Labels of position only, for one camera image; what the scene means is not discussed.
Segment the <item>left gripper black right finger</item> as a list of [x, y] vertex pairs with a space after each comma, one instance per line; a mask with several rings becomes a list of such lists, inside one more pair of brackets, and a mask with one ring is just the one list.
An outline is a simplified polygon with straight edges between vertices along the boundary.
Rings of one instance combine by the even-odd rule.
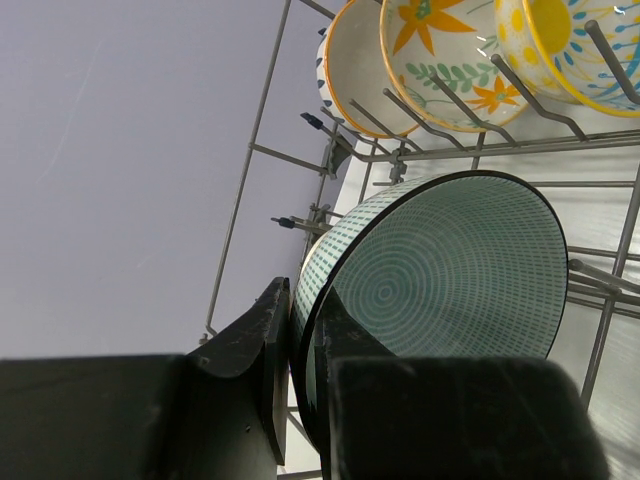
[[316, 319], [327, 479], [606, 479], [565, 371], [534, 358], [401, 358], [330, 291]]

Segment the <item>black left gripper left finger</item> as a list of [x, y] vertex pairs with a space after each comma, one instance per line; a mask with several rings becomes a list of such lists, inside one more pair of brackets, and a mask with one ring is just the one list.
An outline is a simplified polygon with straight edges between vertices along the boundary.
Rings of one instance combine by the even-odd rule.
[[1, 363], [5, 479], [273, 479], [285, 462], [290, 284], [188, 354]]

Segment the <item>plain teal bowl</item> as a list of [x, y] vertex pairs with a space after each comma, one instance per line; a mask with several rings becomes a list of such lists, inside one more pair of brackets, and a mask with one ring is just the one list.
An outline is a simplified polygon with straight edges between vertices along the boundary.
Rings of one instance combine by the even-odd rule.
[[561, 222], [518, 177], [465, 170], [367, 198], [316, 242], [293, 294], [291, 368], [308, 438], [321, 441], [314, 330], [330, 293], [400, 357], [545, 358], [567, 290]]

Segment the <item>orange flower bowl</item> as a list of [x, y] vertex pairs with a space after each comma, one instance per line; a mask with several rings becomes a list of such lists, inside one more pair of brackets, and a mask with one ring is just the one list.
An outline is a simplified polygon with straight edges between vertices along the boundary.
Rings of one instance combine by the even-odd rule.
[[384, 1], [379, 36], [394, 89], [426, 121], [458, 132], [482, 130], [432, 81], [433, 75], [493, 125], [506, 125], [527, 107], [491, 62], [501, 52], [492, 1]]

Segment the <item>teal yellow sun bowl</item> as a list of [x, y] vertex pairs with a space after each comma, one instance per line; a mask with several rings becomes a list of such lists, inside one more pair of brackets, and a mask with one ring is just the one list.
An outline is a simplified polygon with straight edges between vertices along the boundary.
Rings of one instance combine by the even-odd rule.
[[501, 0], [494, 19], [502, 57], [530, 91], [611, 116], [639, 116], [639, 105], [627, 98], [585, 28], [598, 23], [638, 89], [637, 1]]

